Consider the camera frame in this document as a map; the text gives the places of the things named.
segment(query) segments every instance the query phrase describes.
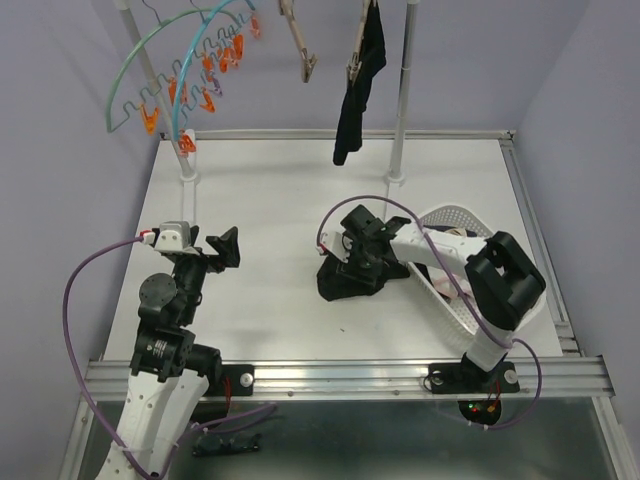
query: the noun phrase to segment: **gray floor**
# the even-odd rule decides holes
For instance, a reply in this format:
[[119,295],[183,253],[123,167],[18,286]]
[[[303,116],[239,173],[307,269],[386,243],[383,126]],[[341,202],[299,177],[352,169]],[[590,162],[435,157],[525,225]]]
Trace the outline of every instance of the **gray floor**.
[[[503,418],[526,402],[504,402]],[[102,408],[117,422],[121,405]],[[501,432],[441,414],[455,409],[451,403],[439,410],[418,402],[285,403],[268,422],[239,434],[262,433],[260,452],[196,459],[184,445],[171,480],[616,478],[588,399],[543,400],[529,419]],[[95,478],[107,448],[94,425],[80,479]]]

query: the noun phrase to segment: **white pole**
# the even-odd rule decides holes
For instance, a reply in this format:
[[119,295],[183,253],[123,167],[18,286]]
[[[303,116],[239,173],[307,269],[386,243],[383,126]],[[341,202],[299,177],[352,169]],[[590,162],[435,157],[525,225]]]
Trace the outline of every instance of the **white pole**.
[[407,106],[409,103],[409,82],[411,79],[411,57],[413,54],[414,33],[416,30],[416,17],[420,0],[407,0],[407,16],[404,26],[404,45],[402,47],[402,68],[400,70],[400,92],[398,95],[398,118],[396,121],[396,133],[391,150],[391,162],[386,180],[391,183],[402,183],[402,149],[404,136],[407,130]]
[[[133,14],[131,13],[130,1],[129,0],[115,0],[116,8],[120,11],[120,17],[122,18],[122,22],[124,23],[127,33],[129,34],[129,38],[134,45],[137,45],[138,42],[142,39],[140,37],[140,31],[138,30],[138,25],[136,25],[136,21],[133,18]],[[147,53],[146,48],[142,47],[138,52],[138,58],[140,59],[140,63],[142,65],[142,69],[144,71],[145,77],[147,78],[147,83],[149,84],[149,89],[151,92],[156,92],[154,98],[156,100],[156,105],[158,110],[160,111],[160,115],[164,119],[166,124],[166,128],[168,132],[173,132],[173,125],[171,122],[171,115],[169,114],[169,108],[167,107],[167,102],[164,99],[164,95],[162,93],[162,89],[160,88],[160,83],[158,82],[158,78],[156,76],[155,71],[153,70],[153,66],[151,65],[151,59],[149,58],[149,54]],[[176,152],[176,157],[178,158],[178,162],[180,163],[180,169],[182,171],[181,179],[183,182],[191,182],[196,180],[198,177],[198,173],[191,168],[189,161],[187,160],[187,156],[182,155],[180,146],[178,143],[171,138],[171,145],[173,146],[173,150]]]

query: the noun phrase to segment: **dark garment on table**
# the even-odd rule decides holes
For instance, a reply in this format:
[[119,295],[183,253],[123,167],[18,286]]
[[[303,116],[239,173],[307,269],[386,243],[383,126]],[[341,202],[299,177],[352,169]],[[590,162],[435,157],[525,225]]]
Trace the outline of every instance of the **dark garment on table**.
[[367,22],[360,48],[362,67],[356,81],[349,82],[342,102],[336,145],[333,151],[334,165],[344,165],[349,152],[357,152],[362,147],[362,114],[367,109],[373,77],[387,64],[384,33],[380,20],[380,8],[369,5]]

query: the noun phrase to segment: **white table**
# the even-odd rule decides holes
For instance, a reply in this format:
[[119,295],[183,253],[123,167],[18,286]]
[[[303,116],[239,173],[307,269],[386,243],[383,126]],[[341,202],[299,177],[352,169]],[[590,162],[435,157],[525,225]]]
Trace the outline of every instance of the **white table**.
[[[434,322],[439,315],[411,280],[392,281],[373,297],[324,301],[316,290],[322,258],[314,240],[334,204],[358,194],[385,195],[382,177],[391,140],[365,140],[344,167],[332,162],[332,140],[198,141],[197,223],[206,235],[238,226],[240,268],[209,275],[190,330],[197,343],[226,360],[370,360],[459,358]],[[497,140],[407,140],[407,182],[398,198],[417,213],[441,204],[473,211],[492,230],[513,234],[531,255],[522,217]],[[180,218],[179,168],[161,142],[139,230]],[[381,215],[382,204],[364,202]],[[356,204],[336,212],[328,227]],[[127,267],[105,360],[131,358],[138,326],[138,289],[172,264],[135,246]],[[519,336],[540,356],[561,356],[549,308]],[[526,357],[517,348],[511,354]]]

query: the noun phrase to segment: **gray wall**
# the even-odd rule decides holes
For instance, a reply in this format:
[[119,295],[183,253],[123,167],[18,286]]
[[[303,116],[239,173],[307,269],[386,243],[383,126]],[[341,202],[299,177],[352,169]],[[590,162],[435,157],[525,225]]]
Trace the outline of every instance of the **gray wall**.
[[[62,340],[65,282],[134,233],[153,141],[138,122],[106,133],[120,60],[88,2],[2,2],[0,60],[0,477],[51,480],[79,397]],[[82,365],[104,346],[127,257],[90,267],[73,292]]]
[[640,459],[640,3],[593,0],[518,133],[578,340],[603,354]]
[[[131,49],[112,2],[92,0],[124,58]],[[149,0],[165,19],[190,8],[186,1]],[[217,2],[198,2],[212,5]],[[296,2],[296,17],[309,49],[319,57],[308,85],[300,81],[299,57],[276,0],[255,0],[263,22],[263,40],[251,35],[238,71],[220,76],[225,97],[217,113],[201,109],[190,125],[199,130],[227,128],[335,128],[345,90],[345,66],[351,58],[362,2]],[[365,127],[394,126],[402,58],[405,2],[382,1],[388,65],[376,77]],[[421,3],[415,41],[409,126],[421,129],[515,128],[569,36],[588,0],[429,0]],[[140,1],[133,11],[141,31],[155,24]],[[242,1],[228,7],[248,12]],[[215,36],[228,17],[209,27]],[[183,59],[198,15],[167,27],[149,42],[158,71],[170,73]],[[142,80],[137,68],[137,78]],[[197,79],[191,74],[188,81]],[[120,105],[129,99],[119,95]]]

